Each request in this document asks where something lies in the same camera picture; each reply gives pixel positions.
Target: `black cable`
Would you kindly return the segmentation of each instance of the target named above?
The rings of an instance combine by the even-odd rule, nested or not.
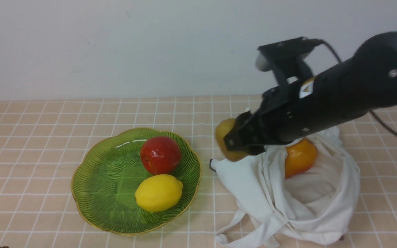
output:
[[[330,50],[330,52],[332,52],[332,54],[337,59],[338,63],[342,62],[341,58],[339,57],[335,49],[329,43],[327,43],[324,40],[319,40],[319,42],[321,44],[324,44]],[[389,131],[390,133],[392,133],[397,137],[397,132],[394,129],[392,129],[389,125],[387,125],[373,110],[370,110],[370,114],[379,122],[379,124],[381,124],[381,126],[383,126],[385,129],[387,129],[387,131]]]

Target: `white cloth bag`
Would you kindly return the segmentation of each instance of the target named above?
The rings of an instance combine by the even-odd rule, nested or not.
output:
[[[280,246],[274,238],[277,233],[320,245],[341,238],[359,198],[359,167],[342,146],[337,127],[307,138],[318,149],[315,165],[286,180],[284,146],[268,146],[265,153],[238,162],[211,160],[210,167],[235,196],[239,208],[227,227],[216,232],[216,242],[228,248],[261,244],[276,248]],[[224,232],[246,214],[255,231],[228,242]]]

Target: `red apple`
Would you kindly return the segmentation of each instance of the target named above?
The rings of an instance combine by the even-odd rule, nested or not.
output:
[[[181,158],[179,145],[167,136],[150,138],[140,149],[143,166],[153,175],[171,173],[179,165]]]

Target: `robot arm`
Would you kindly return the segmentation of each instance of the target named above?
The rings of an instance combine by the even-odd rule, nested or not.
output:
[[[256,66],[272,71],[278,86],[263,93],[257,111],[236,118],[224,137],[227,151],[257,155],[264,146],[289,144],[397,105],[397,32],[370,38],[352,58],[314,76],[304,58],[321,44],[297,38],[259,47]],[[297,80],[288,83],[291,77]]]

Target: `plate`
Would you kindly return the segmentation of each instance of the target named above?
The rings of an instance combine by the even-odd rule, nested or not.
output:
[[[175,206],[150,213],[137,206],[134,192],[152,176],[140,161],[140,148],[146,140],[159,135],[173,138],[181,148],[181,163],[170,174],[183,183],[183,191]],[[182,137],[134,128],[91,148],[73,175],[71,193],[81,217],[93,227],[122,235],[145,234],[188,209],[197,195],[201,176],[200,160]]]

